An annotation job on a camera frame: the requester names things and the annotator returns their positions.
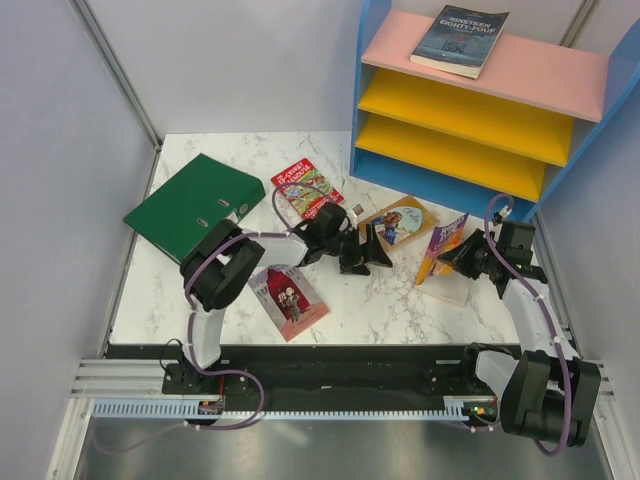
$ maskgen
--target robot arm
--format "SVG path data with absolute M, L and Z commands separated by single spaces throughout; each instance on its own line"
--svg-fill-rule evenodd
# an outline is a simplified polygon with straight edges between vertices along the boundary
M 313 220 L 303 221 L 292 232 L 242 238 L 222 252 L 228 258 L 226 263 L 219 259 L 211 262 L 191 288 L 191 294 L 202 305 L 193 319 L 193 350 L 197 364 L 207 368 L 220 358 L 225 310 L 240 295 L 257 267 L 305 266 L 317 262 L 323 255 L 338 257 L 343 274 L 369 275 L 367 264 L 391 267 L 393 264 L 372 226 L 367 226 L 367 240 L 360 244 L 359 232 L 353 226 L 355 217 L 353 210 L 346 211 L 339 205 L 327 203 Z M 208 257 L 229 240 L 245 233 L 231 220 L 216 225 L 180 266 L 185 287 Z M 183 353 L 194 363 L 190 351 L 185 343 Z
M 254 269 L 268 265 L 309 265 L 323 255 L 338 257 L 340 272 L 369 275 L 367 264 L 391 267 L 377 235 L 367 226 L 367 240 L 359 242 L 347 212 L 328 203 L 313 220 L 305 220 L 288 234 L 263 234 L 240 238 L 222 251 L 226 263 L 216 259 L 195 278 L 190 293 L 202 305 L 193 323 L 197 364 L 211 366 L 220 357 L 220 332 L 226 307 L 240 294 Z M 561 332 L 548 301 L 547 279 L 542 269 L 531 265 L 534 227 L 504 222 L 497 242 L 498 252 L 523 277 L 535 284 L 544 297 L 556 332 Z M 218 224 L 191 252 L 180 267 L 185 286 L 194 273 L 217 250 L 244 232 L 233 222 Z M 486 383 L 500 400 L 500 418 L 504 431 L 536 440 L 559 442 L 565 424 L 564 400 L 571 389 L 568 446 L 582 445 L 586 439 L 600 385 L 596 365 L 580 360 L 561 333 L 550 338 L 549 326 L 537 299 L 513 278 L 489 248 L 484 232 L 476 230 L 457 248 L 441 255 L 440 260 L 469 278 L 487 274 L 499 297 L 510 311 L 522 346 L 516 360 L 502 349 L 472 344 L 466 358 L 475 362 L 475 376 Z M 556 345 L 560 345 L 570 371 L 570 385 L 563 384 Z M 184 354 L 190 356 L 189 345 Z
M 519 360 L 482 345 L 470 347 L 475 350 L 476 376 L 500 401 L 503 430 L 536 440 L 558 442 L 565 420 L 565 392 L 570 388 L 572 408 L 567 445 L 582 445 L 598 395 L 600 372 L 596 365 L 582 361 L 562 334 L 549 302 L 547 278 L 540 267 L 531 265 L 534 233 L 535 228 L 529 224 L 505 221 L 496 247 L 535 288 L 540 298 L 533 298 L 530 291 L 513 278 L 489 248 L 481 230 L 476 230 L 465 242 L 439 259 L 474 280 L 487 274 L 513 318 L 522 347 Z M 550 313 L 551 323 L 558 332 L 555 338 L 551 338 L 540 303 Z M 560 346 L 567 361 L 570 385 L 563 385 L 556 345 Z

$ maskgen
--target marble tabletop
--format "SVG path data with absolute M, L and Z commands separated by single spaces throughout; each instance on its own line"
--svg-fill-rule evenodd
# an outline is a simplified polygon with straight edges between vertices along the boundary
M 365 216 L 404 194 L 350 177 L 350 132 L 221 133 L 168 135 L 153 180 L 153 192 L 200 153 L 251 172 L 264 184 L 267 198 L 245 217 L 241 226 L 283 231 L 270 203 L 270 178 L 309 158 L 345 197 L 344 206 L 360 203 Z M 279 195 L 278 205 L 290 223 L 300 217 Z M 441 223 L 460 215 L 422 202 Z M 481 227 L 470 218 L 467 229 Z M 298 335 L 293 344 L 460 344 L 517 343 L 516 330 L 488 279 L 473 282 L 469 300 L 459 307 L 413 288 L 430 235 L 390 254 L 393 269 L 372 267 L 369 277 L 340 275 L 337 259 L 323 258 L 302 269 L 331 313 Z M 189 307 L 178 267 L 145 239 L 138 237 L 126 272 L 126 283 L 111 333 L 112 344 L 164 344 L 184 340 Z M 227 309 L 222 342 L 284 344 L 285 341 L 245 287 Z

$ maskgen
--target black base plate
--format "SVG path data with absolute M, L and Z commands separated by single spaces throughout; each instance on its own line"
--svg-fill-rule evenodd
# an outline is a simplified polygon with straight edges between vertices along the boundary
M 469 378 L 460 360 L 464 345 L 451 346 L 227 346 L 209 370 L 254 374 L 266 393 L 265 411 L 400 411 L 443 408 L 442 397 L 491 396 Z M 520 355 L 517 345 L 507 347 Z M 217 377 L 203 377 L 185 359 L 169 362 L 162 392 L 217 395 Z M 239 375 L 224 378 L 227 411 L 256 408 L 256 385 Z

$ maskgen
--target bookshelf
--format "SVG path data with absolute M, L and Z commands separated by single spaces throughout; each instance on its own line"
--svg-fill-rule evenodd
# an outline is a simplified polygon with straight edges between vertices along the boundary
M 512 218 L 529 221 L 640 73 L 619 66 L 616 52 L 611 60 L 502 35 L 472 80 L 409 61 L 432 22 L 365 1 L 350 172 L 477 216 L 510 193 Z M 638 40 L 634 25 L 616 50 L 624 57 Z

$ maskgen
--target yellow shelf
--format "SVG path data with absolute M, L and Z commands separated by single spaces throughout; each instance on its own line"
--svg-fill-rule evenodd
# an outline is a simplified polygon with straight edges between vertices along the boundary
M 563 167 L 573 118 L 461 87 L 379 69 L 361 110 Z
M 369 115 L 356 147 L 537 202 L 546 165 L 390 118 Z

